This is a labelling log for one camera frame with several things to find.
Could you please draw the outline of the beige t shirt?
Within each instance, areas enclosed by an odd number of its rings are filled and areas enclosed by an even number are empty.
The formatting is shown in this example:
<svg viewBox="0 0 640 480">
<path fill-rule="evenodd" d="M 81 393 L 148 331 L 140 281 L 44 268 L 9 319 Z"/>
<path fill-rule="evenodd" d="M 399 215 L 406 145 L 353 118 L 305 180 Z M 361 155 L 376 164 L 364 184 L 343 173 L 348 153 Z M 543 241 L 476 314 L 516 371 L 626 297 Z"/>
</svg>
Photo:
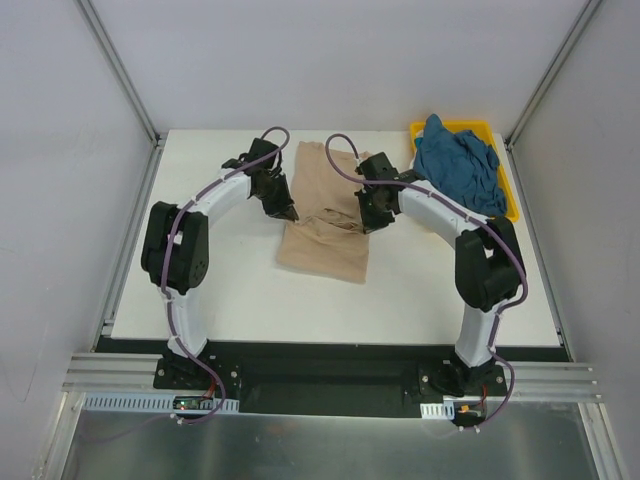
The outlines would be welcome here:
<svg viewBox="0 0 640 480">
<path fill-rule="evenodd" d="M 276 260 L 287 268 L 350 283 L 366 282 L 369 238 L 356 192 L 356 158 L 319 142 L 296 149 L 291 195 L 298 220 L 287 223 Z"/>
</svg>

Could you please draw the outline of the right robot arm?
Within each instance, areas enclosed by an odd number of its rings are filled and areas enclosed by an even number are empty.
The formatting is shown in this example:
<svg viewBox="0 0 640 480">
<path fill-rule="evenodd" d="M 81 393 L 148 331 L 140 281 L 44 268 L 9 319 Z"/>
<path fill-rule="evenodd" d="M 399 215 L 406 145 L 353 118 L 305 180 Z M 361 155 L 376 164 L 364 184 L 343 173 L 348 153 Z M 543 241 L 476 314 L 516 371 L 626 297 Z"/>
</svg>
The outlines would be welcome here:
<svg viewBox="0 0 640 480">
<path fill-rule="evenodd" d="M 429 385 L 443 395 L 473 394 L 490 381 L 500 315 L 526 280 L 512 222 L 471 212 L 417 172 L 400 173 L 384 153 L 361 160 L 355 173 L 363 180 L 356 197 L 365 233 L 404 214 L 452 247 L 463 320 L 450 360 L 429 375 Z"/>
</svg>

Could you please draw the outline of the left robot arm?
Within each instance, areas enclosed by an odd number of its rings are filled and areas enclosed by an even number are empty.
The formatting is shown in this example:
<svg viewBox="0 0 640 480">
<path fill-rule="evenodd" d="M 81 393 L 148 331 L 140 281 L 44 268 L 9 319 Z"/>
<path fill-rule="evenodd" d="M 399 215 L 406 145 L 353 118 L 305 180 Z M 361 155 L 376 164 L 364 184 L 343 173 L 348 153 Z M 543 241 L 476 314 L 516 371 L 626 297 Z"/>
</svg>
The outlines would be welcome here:
<svg viewBox="0 0 640 480">
<path fill-rule="evenodd" d="M 176 375 L 188 388 L 202 388 L 211 377 L 210 363 L 199 356 L 208 338 L 198 298 L 209 269 L 210 229 L 251 198 L 261 202 L 270 218 L 299 219 L 282 169 L 283 150 L 265 136 L 256 138 L 247 152 L 224 162 L 215 180 L 186 203 L 158 201 L 149 212 L 141 267 L 163 298 L 168 348 L 184 357 Z"/>
</svg>

